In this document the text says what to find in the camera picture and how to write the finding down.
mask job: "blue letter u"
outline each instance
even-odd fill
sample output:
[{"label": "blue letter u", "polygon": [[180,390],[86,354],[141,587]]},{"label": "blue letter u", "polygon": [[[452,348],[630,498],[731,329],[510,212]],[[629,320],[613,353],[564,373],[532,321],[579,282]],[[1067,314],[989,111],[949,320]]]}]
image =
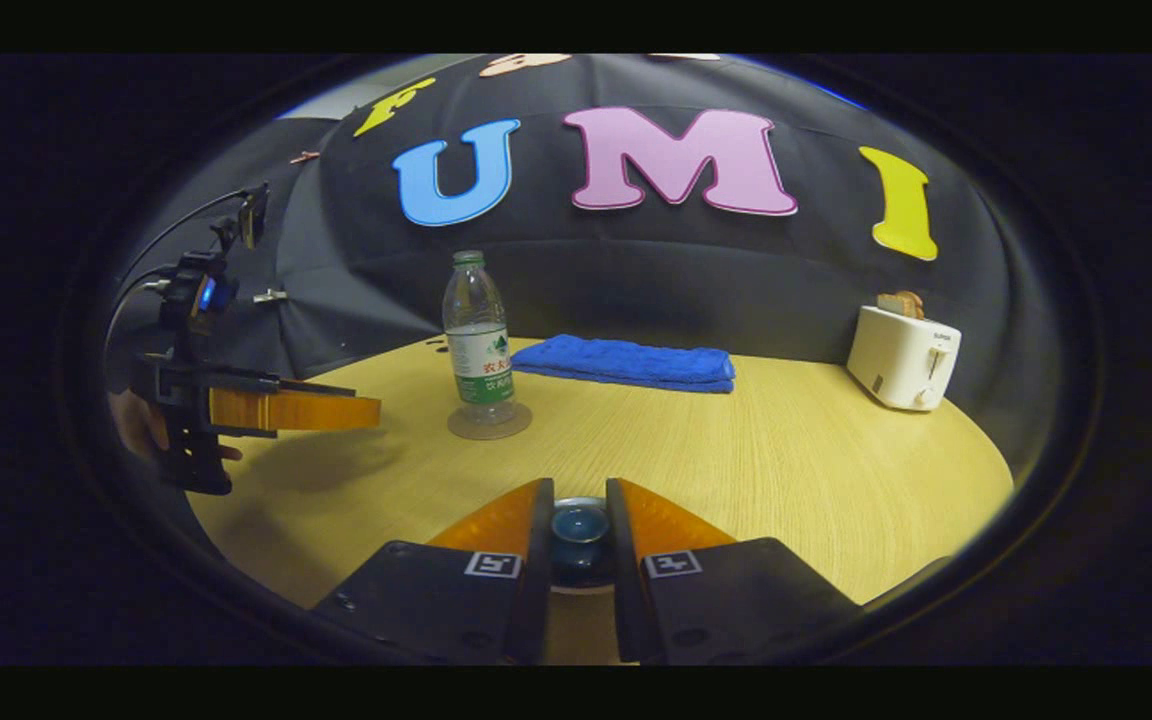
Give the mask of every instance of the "blue letter u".
[{"label": "blue letter u", "polygon": [[447,142],[426,142],[394,158],[397,198],[403,214],[418,225],[453,225],[475,219],[493,209],[509,191],[509,132],[516,119],[495,120],[467,129],[461,139],[473,145],[477,180],[470,190],[454,197],[438,191],[438,154]]}]

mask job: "white toaster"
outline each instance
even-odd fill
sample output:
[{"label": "white toaster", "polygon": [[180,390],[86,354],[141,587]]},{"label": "white toaster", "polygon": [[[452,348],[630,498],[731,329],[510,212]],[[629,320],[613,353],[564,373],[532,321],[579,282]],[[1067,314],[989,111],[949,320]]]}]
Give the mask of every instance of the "white toaster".
[{"label": "white toaster", "polygon": [[879,402],[902,410],[934,410],[945,397],[963,333],[932,320],[861,306],[850,372]]}]

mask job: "black fabric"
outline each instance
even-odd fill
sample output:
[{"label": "black fabric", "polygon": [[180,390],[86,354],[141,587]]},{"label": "black fabric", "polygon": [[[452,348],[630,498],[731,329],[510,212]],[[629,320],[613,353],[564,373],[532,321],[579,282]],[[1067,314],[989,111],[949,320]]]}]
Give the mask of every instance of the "black fabric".
[{"label": "black fabric", "polygon": [[[270,179],[268,237],[255,253],[230,252],[243,290],[207,346],[212,359],[305,378],[437,333],[452,252],[469,247],[484,250],[516,336],[571,333],[844,364],[859,305],[879,291],[911,290],[931,318],[964,334],[946,397],[1024,479],[1059,414],[1070,363],[1051,278],[1041,273],[1044,230],[983,179],[867,109],[746,61],[577,55],[477,76],[488,60],[439,70],[433,85],[359,137],[353,134],[371,105],[339,123],[275,120],[223,151],[146,225],[142,234],[151,237],[177,211]],[[630,165],[628,179],[646,190],[641,205],[577,209],[585,149],[563,116],[622,105],[675,136],[702,109],[773,120],[778,172],[799,210],[763,217],[713,209],[700,197],[712,164],[679,205]],[[457,195],[475,182],[472,150],[460,136],[503,118],[521,122],[509,136],[503,199],[463,223],[410,222],[393,159],[447,141],[440,191]],[[927,174],[935,260],[873,241],[881,179],[859,146]],[[301,150],[323,156],[288,169]],[[202,220],[182,228],[172,251],[142,265],[173,259],[205,233]],[[248,290],[266,286],[289,300],[243,306]]]}]

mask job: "folded towel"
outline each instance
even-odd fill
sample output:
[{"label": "folded towel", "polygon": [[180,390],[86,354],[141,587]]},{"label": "folded towel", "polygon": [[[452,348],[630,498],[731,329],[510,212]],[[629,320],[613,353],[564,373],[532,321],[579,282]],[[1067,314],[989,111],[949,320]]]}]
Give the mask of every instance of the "folded towel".
[{"label": "folded towel", "polygon": [[712,347],[676,350],[570,334],[522,348],[511,364],[524,373],[690,392],[732,392],[736,377],[732,356]]}]

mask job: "pink letter m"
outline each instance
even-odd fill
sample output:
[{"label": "pink letter m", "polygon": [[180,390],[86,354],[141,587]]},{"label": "pink letter m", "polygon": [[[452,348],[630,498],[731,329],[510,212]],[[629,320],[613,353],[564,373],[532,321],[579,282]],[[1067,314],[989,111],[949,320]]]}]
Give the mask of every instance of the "pink letter m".
[{"label": "pink letter m", "polygon": [[772,120],[735,109],[705,109],[675,138],[630,108],[579,109],[563,118],[585,137],[585,187],[573,194],[577,209],[631,209],[646,194],[630,184],[626,161],[670,204],[691,192],[713,160],[714,184],[703,194],[714,209],[757,215],[790,215],[799,204],[781,187],[767,142]]}]

